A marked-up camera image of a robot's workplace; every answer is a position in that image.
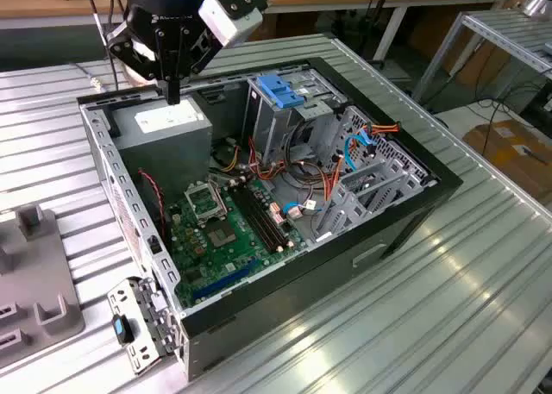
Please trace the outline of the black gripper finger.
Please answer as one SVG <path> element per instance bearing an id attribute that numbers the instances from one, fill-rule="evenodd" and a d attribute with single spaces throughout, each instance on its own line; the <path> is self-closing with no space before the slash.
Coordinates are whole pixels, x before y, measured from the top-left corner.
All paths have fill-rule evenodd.
<path id="1" fill-rule="evenodd" d="M 203 23 L 182 26 L 172 81 L 172 104 L 180 101 L 180 83 L 198 75 L 223 48 L 219 40 Z"/>
<path id="2" fill-rule="evenodd" d="M 107 35 L 107 48 L 147 81 L 156 80 L 168 104 L 173 104 L 173 72 L 171 55 L 167 52 L 166 34 L 151 22 L 132 26 L 123 22 Z"/>

